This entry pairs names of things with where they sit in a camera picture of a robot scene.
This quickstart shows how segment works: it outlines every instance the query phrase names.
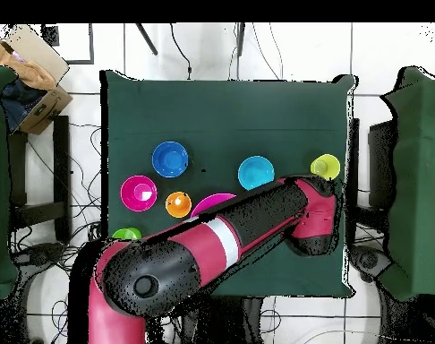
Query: white stripe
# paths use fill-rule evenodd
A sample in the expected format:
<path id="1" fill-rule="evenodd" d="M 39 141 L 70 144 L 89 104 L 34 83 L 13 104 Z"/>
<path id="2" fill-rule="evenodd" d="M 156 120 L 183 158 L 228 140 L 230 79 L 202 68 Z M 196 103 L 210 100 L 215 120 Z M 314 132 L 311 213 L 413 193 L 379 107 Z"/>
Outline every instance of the white stripe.
<path id="1" fill-rule="evenodd" d="M 224 252 L 226 252 L 226 269 L 234 265 L 238 261 L 238 244 L 230 228 L 219 218 L 204 224 L 213 230 L 224 247 Z"/>
<path id="2" fill-rule="evenodd" d="M 198 216 L 194 216 L 193 218 L 189 218 L 189 219 L 183 220 L 183 223 L 190 223 L 191 221 L 194 221 L 194 220 L 196 220 L 198 218 L 199 218 Z"/>

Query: green bowl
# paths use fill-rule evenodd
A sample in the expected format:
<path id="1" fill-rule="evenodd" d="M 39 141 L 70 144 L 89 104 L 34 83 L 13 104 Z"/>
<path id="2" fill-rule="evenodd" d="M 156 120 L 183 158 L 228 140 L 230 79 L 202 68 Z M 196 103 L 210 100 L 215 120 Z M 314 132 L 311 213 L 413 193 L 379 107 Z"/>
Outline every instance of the green bowl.
<path id="1" fill-rule="evenodd" d="M 113 237 L 123 240 L 140 240 L 141 232 L 135 227 L 121 228 L 113 234 Z"/>

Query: blue bowl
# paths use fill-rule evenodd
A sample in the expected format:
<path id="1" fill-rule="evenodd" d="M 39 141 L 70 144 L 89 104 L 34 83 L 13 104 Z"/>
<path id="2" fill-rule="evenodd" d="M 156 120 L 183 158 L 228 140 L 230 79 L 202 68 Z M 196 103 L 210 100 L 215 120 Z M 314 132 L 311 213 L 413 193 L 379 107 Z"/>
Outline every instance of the blue bowl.
<path id="1" fill-rule="evenodd" d="M 152 153 L 152 166 L 166 178 L 180 176 L 189 164 L 189 156 L 179 142 L 162 142 Z"/>
<path id="2" fill-rule="evenodd" d="M 238 181 L 251 190 L 275 179 L 275 169 L 271 162 L 261 156 L 252 156 L 242 162 L 238 168 Z"/>

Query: pink bowl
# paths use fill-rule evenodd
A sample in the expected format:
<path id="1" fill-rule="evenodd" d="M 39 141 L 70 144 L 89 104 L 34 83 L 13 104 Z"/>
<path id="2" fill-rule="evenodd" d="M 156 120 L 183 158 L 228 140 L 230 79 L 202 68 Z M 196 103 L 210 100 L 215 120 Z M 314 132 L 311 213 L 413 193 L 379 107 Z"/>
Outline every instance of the pink bowl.
<path id="1" fill-rule="evenodd" d="M 131 176 L 121 187 L 121 199 L 129 210 L 148 210 L 157 199 L 156 185 L 146 176 Z"/>
<path id="2" fill-rule="evenodd" d="M 231 198 L 234 198 L 236 195 L 232 193 L 214 193 L 210 196 L 207 196 L 205 199 L 202 199 L 199 204 L 195 206 L 192 211 L 191 218 L 193 218 L 198 213 L 205 211 L 206 209 L 215 206 L 216 204 L 225 202 Z"/>

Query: plastic bowl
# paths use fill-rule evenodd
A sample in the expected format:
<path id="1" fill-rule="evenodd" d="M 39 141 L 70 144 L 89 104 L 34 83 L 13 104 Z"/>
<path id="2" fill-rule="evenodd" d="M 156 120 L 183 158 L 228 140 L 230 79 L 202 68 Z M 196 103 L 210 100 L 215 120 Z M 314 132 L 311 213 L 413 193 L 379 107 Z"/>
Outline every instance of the plastic bowl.
<path id="1" fill-rule="evenodd" d="M 275 169 L 271 162 L 262 156 L 252 156 L 238 168 L 238 181 L 246 190 L 251 190 L 275 179 Z"/>
<path id="2" fill-rule="evenodd" d="M 179 142 L 162 142 L 152 153 L 152 166 L 161 176 L 180 176 L 189 164 L 189 156 Z"/>
<path id="3" fill-rule="evenodd" d="M 206 209 L 215 206 L 216 204 L 225 202 L 231 198 L 234 198 L 236 195 L 232 193 L 214 193 L 210 196 L 207 196 L 205 199 L 202 199 L 199 204 L 195 206 L 191 213 L 191 218 L 193 218 L 198 213 L 205 211 Z"/>
<path id="4" fill-rule="evenodd" d="M 323 154 L 311 163 L 310 171 L 326 180 L 332 180 L 340 174 L 340 161 L 332 154 Z"/>
<path id="5" fill-rule="evenodd" d="M 113 234 L 113 238 L 121 238 L 123 240 L 140 240 L 141 232 L 135 227 L 121 228 Z"/>
<path id="6" fill-rule="evenodd" d="M 168 195 L 165 201 L 168 213 L 175 218 L 186 216 L 192 208 L 192 201 L 187 193 L 178 191 Z"/>
<path id="7" fill-rule="evenodd" d="M 148 210 L 157 199 L 156 185 L 146 176 L 131 176 L 121 187 L 121 199 L 129 210 Z"/>

